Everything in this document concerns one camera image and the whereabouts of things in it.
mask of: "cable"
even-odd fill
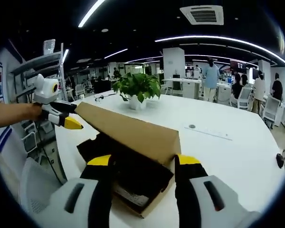
[[[48,157],[48,154],[46,153],[46,150],[44,149],[43,142],[42,142],[42,139],[41,139],[41,134],[40,134],[40,131],[39,131],[39,127],[37,127],[36,122],[35,122],[35,125],[36,125],[36,129],[37,129],[37,132],[38,132],[38,135],[39,135],[40,145],[41,145],[41,148],[42,148],[44,154],[46,155],[47,161],[48,161],[49,165],[51,166],[51,168],[52,168],[52,170],[53,170],[53,172],[54,172],[54,174],[55,174],[57,180],[59,181],[59,183],[60,183],[61,185],[63,185],[63,183],[61,182],[61,180],[60,180],[59,177],[57,176],[57,173],[56,173],[56,171],[55,171],[55,169],[54,169],[54,167],[53,167],[53,165],[52,165],[52,163],[51,163],[51,161],[50,161],[50,159],[49,159],[49,157]]]

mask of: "white label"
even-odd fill
[[[124,190],[122,187],[120,187],[119,185],[116,185],[114,187],[114,191],[118,193],[119,195],[121,195],[122,197],[124,197],[125,199],[129,200],[130,202],[140,207],[143,207],[149,200],[149,198],[146,196],[140,196],[140,195],[136,195],[133,193],[129,193],[126,190]]]

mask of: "led strip light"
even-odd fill
[[[148,64],[148,63],[159,63],[160,61],[158,60],[158,61],[151,61],[151,62],[145,62],[145,63],[143,63],[143,64]]]
[[[236,62],[239,62],[239,63],[246,63],[246,64],[253,65],[255,67],[258,67],[258,65],[253,64],[253,63],[245,62],[245,61],[234,59],[234,58],[221,57],[221,56],[208,56],[208,55],[185,55],[185,56],[202,56],[202,57],[212,57],[212,58],[224,58],[224,59],[233,60],[233,61],[236,61]]]
[[[98,0],[91,9],[85,14],[84,18],[82,18],[81,22],[79,23],[78,27],[82,28],[87,20],[92,16],[92,14],[104,3],[105,0]]]
[[[62,57],[62,63],[65,62],[65,59],[67,58],[68,52],[69,52],[69,49],[66,49],[66,51],[65,51],[65,53],[64,53],[64,55]]]
[[[121,51],[117,51],[116,53],[111,54],[111,55],[109,55],[109,56],[107,56],[107,57],[104,57],[104,58],[109,58],[109,57],[111,57],[111,56],[114,56],[114,55],[116,55],[116,54],[118,54],[118,53],[121,53],[121,52],[124,52],[124,51],[126,51],[126,50],[128,50],[128,49],[124,49],[124,50],[121,50]]]
[[[193,59],[192,61],[195,62],[207,62],[207,60],[199,60],[199,59]],[[214,63],[222,63],[222,64],[226,64],[226,65],[230,65],[230,63],[224,63],[224,62],[219,62],[219,61],[213,61]]]
[[[162,57],[162,56],[149,57],[149,58],[140,58],[140,59],[128,61],[128,62],[126,62],[126,63],[131,63],[131,62],[140,61],[140,60],[146,60],[146,59],[152,59],[152,58],[161,58],[161,57]]]
[[[180,36],[180,37],[170,37],[170,38],[158,39],[158,40],[155,40],[155,42],[163,42],[163,41],[167,41],[167,40],[186,39],[186,38],[223,39],[223,40],[234,41],[234,42],[237,42],[237,43],[247,44],[247,45],[250,45],[250,46],[252,46],[252,47],[254,47],[254,48],[258,48],[258,49],[260,49],[260,50],[262,50],[262,51],[265,51],[265,52],[271,54],[272,56],[278,58],[278,59],[281,60],[283,63],[285,63],[285,60],[284,60],[284,59],[282,59],[280,56],[278,56],[277,54],[273,53],[272,51],[267,50],[266,48],[263,48],[263,47],[261,47],[261,46],[259,46],[259,45],[252,44],[252,43],[249,43],[249,42],[240,40],[240,39],[234,39],[234,38],[229,38],[229,37],[191,35],[191,36]]]

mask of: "person in blue shirt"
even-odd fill
[[[217,82],[220,76],[219,68],[213,64],[213,60],[208,60],[209,66],[205,71],[204,101],[213,102],[213,97],[217,90]]]

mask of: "person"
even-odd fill
[[[278,73],[275,74],[275,82],[272,85],[272,97],[282,100],[282,94],[283,94],[283,86],[282,83],[280,82],[280,75]]]
[[[242,75],[242,86],[249,86],[247,75]]]
[[[121,75],[119,73],[119,71],[114,67],[114,78],[120,78]]]
[[[200,68],[199,65],[195,65],[194,67],[194,78],[199,78],[200,77]]]
[[[258,78],[255,80],[254,89],[255,89],[255,98],[253,101],[252,111],[254,113],[260,113],[260,105],[264,99],[264,94],[266,91],[264,76],[262,71],[260,70],[258,72]]]
[[[235,99],[238,99],[239,94],[242,91],[242,85],[240,84],[241,76],[239,74],[235,75],[235,84],[231,87],[231,93],[233,94]]]
[[[217,82],[220,76],[219,68],[213,64],[213,60],[208,60],[209,66],[205,70],[204,101],[213,102],[213,97],[217,89]]]
[[[0,103],[0,127],[16,124],[23,120],[37,120],[41,115],[40,104],[4,104]],[[14,199],[18,201],[19,179],[5,163],[0,153],[0,172]]]
[[[199,71],[201,73],[201,70],[199,68],[199,65],[195,65],[194,70]]]
[[[71,81],[71,88],[73,89],[72,94],[73,94],[73,97],[75,97],[76,96],[76,93],[75,93],[76,84],[75,84],[75,80],[73,76],[70,77],[70,81]]]

